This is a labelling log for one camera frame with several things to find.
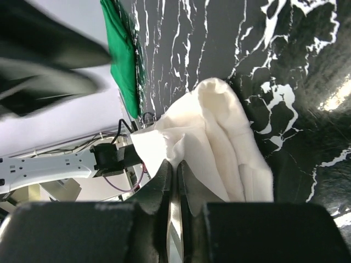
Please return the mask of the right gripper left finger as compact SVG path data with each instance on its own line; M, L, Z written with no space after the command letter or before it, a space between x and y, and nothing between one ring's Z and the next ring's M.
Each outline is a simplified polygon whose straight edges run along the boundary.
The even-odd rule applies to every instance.
M1 262L167 262L172 166L123 202L32 202L1 225Z

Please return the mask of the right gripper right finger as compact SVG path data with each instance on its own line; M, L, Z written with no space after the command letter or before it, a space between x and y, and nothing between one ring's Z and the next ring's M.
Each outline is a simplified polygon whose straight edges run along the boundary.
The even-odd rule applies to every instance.
M184 262L350 262L334 220L319 205L224 202L187 162L177 179Z

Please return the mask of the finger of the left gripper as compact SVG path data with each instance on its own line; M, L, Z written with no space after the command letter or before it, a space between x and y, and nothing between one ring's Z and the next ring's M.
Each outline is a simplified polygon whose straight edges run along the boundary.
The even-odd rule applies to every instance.
M96 79L62 66L1 59L1 117L30 116L98 91Z
M111 62L102 45L51 19L27 1L1 1L1 40L68 68Z

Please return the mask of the white printed t-shirt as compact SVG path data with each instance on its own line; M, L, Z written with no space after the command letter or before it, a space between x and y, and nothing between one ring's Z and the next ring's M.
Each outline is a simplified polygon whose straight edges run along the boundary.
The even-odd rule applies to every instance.
M272 202L273 173L230 86L209 78L186 93L152 126L131 136L151 176L163 161L187 162L195 177L230 202Z

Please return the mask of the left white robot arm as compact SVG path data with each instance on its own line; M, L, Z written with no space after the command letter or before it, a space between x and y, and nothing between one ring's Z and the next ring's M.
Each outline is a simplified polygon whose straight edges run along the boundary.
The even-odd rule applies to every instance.
M1 1L1 115L26 117L60 102L97 93L97 79L80 68L106 65L117 56L67 28L27 1ZM133 145L114 142L69 154L1 157L1 193L70 178L121 174L141 163Z

